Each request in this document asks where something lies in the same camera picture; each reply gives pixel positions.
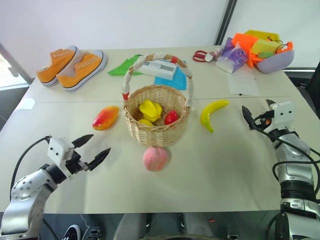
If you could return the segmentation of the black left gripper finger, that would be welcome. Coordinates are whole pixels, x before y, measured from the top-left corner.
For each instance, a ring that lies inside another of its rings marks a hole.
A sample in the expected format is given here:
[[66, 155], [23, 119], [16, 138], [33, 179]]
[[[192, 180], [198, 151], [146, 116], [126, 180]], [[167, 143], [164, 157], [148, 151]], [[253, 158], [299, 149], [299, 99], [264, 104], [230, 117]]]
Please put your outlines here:
[[87, 164], [88, 169], [90, 171], [93, 171], [97, 166], [99, 166], [105, 160], [105, 158], [109, 155], [110, 151], [111, 151], [111, 148], [109, 147], [101, 151], [98, 155], [96, 155], [94, 159]]
[[94, 135], [93, 134], [86, 134], [77, 139], [73, 140], [71, 143], [73, 144], [74, 148], [80, 148], [81, 146], [85, 145]]

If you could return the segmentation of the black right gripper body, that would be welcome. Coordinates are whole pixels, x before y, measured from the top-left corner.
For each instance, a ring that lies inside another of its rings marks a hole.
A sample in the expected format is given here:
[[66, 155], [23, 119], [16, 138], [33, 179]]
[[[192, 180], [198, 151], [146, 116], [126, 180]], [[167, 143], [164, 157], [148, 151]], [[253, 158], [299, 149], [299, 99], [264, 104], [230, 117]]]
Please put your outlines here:
[[272, 123], [272, 118], [274, 117], [274, 110], [266, 111], [253, 119], [253, 126], [259, 130], [265, 130]]

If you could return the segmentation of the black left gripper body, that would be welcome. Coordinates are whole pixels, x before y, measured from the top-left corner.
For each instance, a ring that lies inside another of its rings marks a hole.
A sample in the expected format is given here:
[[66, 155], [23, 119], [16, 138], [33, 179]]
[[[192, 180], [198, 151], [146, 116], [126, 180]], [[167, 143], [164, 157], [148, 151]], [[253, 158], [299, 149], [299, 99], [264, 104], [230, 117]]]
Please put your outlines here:
[[80, 171], [88, 171], [89, 166], [86, 162], [81, 161], [81, 156], [76, 152], [73, 151], [71, 158], [66, 161], [66, 177], [69, 179], [72, 175], [77, 174]]

